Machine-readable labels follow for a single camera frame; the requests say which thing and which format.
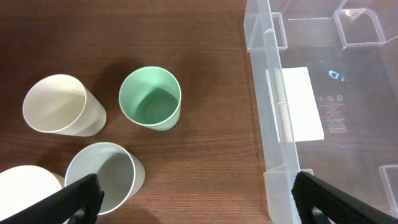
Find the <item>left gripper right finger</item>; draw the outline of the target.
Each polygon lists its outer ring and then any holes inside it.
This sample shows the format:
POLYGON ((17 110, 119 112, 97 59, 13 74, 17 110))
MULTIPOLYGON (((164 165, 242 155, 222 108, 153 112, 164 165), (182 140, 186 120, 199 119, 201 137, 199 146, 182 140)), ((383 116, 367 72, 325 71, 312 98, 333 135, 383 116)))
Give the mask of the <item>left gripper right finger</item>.
POLYGON ((296 175, 292 195, 301 222, 397 224, 394 218, 308 172, 296 175))

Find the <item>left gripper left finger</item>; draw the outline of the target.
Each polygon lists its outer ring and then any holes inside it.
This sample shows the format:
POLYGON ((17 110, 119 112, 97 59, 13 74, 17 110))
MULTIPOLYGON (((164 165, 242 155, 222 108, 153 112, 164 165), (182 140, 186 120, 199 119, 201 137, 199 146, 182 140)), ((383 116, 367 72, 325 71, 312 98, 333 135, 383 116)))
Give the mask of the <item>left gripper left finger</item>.
POLYGON ((88 174, 1 223, 95 223, 103 200, 98 176, 88 174))

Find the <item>mint green cup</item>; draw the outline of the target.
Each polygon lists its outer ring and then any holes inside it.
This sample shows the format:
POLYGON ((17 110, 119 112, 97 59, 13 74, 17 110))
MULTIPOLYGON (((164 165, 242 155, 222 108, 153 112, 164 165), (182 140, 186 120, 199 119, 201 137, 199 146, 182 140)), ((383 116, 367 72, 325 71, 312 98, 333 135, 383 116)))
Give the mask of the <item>mint green cup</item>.
POLYGON ((133 123, 166 131, 179 120, 182 89, 168 70, 155 66, 142 67, 123 81, 119 90, 119 105, 133 123))

